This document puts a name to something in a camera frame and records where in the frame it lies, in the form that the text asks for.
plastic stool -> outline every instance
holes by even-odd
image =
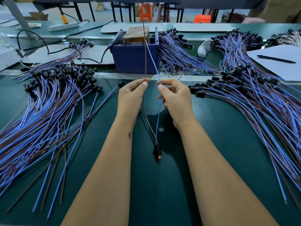
[[[159,4],[159,11],[158,11],[157,22],[161,22],[163,20],[163,18],[164,18],[164,15],[162,15],[162,10],[164,10],[164,3],[160,3]],[[170,22],[169,12],[168,12],[168,6],[166,8],[165,22]]]
[[[211,22],[211,15],[202,15],[198,14],[194,18],[194,23],[210,23]]]
[[[152,21],[152,16],[151,16],[151,5],[149,3],[141,3],[141,7],[140,7],[140,22],[142,22],[145,19],[145,15],[146,18],[148,18],[148,21],[151,22]]]

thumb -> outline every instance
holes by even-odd
[[[173,94],[173,92],[171,92],[167,87],[161,84],[158,85],[158,89],[164,98],[168,98],[169,96],[171,96],[171,94]]]
[[[138,87],[134,90],[137,94],[141,95],[141,97],[144,94],[144,91],[146,90],[146,88],[148,87],[148,83],[147,82],[143,82],[140,85],[138,85]]]

black pen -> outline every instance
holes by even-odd
[[[284,62],[284,63],[296,63],[296,62],[291,61],[291,60],[279,59],[279,58],[265,56],[265,55],[257,55],[257,57],[261,58],[261,59],[271,59],[271,60],[275,60],[275,61],[279,61],[279,62]]]

orange stool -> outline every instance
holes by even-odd
[[[194,18],[194,23],[210,23],[211,22],[211,15],[202,15],[198,14]]]
[[[152,21],[152,16],[151,16],[151,5],[149,3],[141,3],[140,7],[140,22],[142,22],[144,19],[148,18],[148,21]]]

person's right hand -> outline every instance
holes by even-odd
[[[161,93],[159,99],[162,95],[164,108],[168,108],[175,127],[179,130],[186,124],[194,122],[189,88],[176,79],[165,79],[161,80],[161,84],[159,81],[157,83]]]

